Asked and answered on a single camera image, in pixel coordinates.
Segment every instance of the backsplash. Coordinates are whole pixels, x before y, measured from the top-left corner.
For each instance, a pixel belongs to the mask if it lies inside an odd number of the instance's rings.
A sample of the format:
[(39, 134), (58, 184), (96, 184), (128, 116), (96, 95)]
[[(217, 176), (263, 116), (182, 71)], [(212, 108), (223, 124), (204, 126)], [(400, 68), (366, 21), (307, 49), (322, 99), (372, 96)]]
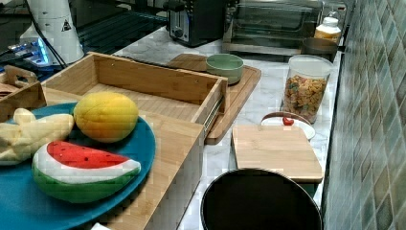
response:
[(337, 100), (326, 229), (406, 229), (406, 1), (358, 0)]

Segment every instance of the black pot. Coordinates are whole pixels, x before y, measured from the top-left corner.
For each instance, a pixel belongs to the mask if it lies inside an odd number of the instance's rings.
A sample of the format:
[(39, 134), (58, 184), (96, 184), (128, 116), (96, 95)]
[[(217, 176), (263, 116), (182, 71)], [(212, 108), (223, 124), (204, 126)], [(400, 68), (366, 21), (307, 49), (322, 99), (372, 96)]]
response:
[(313, 199), (293, 180), (261, 169), (218, 177), (203, 195), (204, 229), (323, 229)]
[(331, 40), (310, 37), (304, 39), (301, 54), (314, 55), (334, 62), (337, 50), (337, 44)]

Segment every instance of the label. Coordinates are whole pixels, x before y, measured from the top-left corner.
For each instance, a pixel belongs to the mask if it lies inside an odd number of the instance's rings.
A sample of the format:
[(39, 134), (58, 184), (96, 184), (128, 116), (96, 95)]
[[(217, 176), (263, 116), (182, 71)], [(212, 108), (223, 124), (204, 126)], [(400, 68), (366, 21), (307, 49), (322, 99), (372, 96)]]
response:
[(71, 25), (69, 25), (68, 20), (65, 19), (65, 22), (63, 23), (62, 31), (65, 32), (65, 31), (69, 31), (71, 29), (72, 29)]
[(314, 33), (314, 37), (316, 38), (324, 38), (324, 39), (328, 39), (328, 40), (332, 40), (335, 43), (337, 43), (338, 39), (340, 38), (341, 33), (333, 33), (333, 34), (329, 34), (326, 33), (324, 31), (320, 31), (320, 30), (316, 30), (316, 32)]

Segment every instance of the green bowl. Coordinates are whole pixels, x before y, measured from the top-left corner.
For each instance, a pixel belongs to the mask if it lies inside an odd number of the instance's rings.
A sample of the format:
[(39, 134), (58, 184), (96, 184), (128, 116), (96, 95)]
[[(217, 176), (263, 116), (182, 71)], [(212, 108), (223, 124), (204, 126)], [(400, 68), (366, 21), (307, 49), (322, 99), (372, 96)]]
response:
[(235, 84), (241, 79), (244, 62), (234, 55), (219, 54), (207, 57), (206, 66), (208, 73), (227, 78), (228, 84)]

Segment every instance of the watermelon slice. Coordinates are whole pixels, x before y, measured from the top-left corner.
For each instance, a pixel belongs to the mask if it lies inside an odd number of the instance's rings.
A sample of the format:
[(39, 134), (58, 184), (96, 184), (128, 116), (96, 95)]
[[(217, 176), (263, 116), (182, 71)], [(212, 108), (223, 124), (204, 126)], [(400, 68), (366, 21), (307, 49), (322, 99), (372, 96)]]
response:
[(87, 203), (119, 191), (141, 165), (111, 152), (54, 141), (35, 153), (32, 169), (35, 183), (45, 194)]

